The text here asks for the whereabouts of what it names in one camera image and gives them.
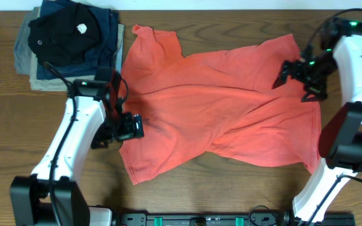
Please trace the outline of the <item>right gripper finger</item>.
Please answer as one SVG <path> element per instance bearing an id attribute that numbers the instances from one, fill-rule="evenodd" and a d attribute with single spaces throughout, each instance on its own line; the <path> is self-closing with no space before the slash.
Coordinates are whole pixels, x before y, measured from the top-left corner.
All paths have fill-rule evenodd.
<path id="1" fill-rule="evenodd" d="M 273 83 L 272 89 L 276 89 L 287 82 L 287 78 L 291 73 L 292 62 L 284 61 L 279 71 L 278 77 Z"/>
<path id="2" fill-rule="evenodd" d="M 327 92 L 324 88 L 305 86 L 304 91 L 301 102 L 320 102 L 327 99 Z"/>

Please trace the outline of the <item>red printed t-shirt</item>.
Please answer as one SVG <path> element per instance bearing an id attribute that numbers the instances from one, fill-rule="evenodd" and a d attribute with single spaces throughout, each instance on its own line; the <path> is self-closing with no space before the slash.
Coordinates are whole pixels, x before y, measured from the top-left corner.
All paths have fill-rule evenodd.
<path id="1" fill-rule="evenodd" d="M 135 25 L 123 63 L 127 111 L 144 136 L 120 149 L 134 184 L 152 180 L 204 152 L 249 164 L 302 163 L 314 172 L 321 108 L 302 102 L 303 85 L 274 88 L 285 61 L 299 58 L 293 35 L 260 45 L 183 56 L 177 34 Z"/>

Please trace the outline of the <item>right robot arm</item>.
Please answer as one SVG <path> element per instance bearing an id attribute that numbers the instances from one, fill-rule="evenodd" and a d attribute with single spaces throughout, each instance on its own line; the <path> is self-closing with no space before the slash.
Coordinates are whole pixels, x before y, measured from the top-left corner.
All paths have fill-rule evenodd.
<path id="1" fill-rule="evenodd" d="M 322 53 L 314 56 L 308 45 L 302 58 L 286 61 L 274 87 L 289 78 L 304 85 L 303 102 L 327 98 L 327 77 L 338 72 L 342 106 L 322 130 L 318 153 L 321 157 L 304 189 L 293 199 L 292 209 L 276 217 L 277 225 L 354 225 L 350 213 L 328 213 L 343 186 L 358 181 L 362 172 L 362 22 L 336 16 L 316 31 Z"/>

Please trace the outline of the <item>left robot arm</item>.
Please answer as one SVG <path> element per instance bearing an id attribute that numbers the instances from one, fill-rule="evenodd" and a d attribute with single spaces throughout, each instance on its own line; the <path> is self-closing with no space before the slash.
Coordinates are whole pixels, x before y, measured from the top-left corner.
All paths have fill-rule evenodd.
<path id="1" fill-rule="evenodd" d="M 87 204 L 77 180 L 90 149 L 144 136 L 141 116 L 123 112 L 118 96 L 126 83 L 114 68 L 92 80 L 63 81 L 65 113 L 53 141 L 29 176 L 16 176 L 10 198 L 16 225 L 120 225 L 108 207 Z"/>

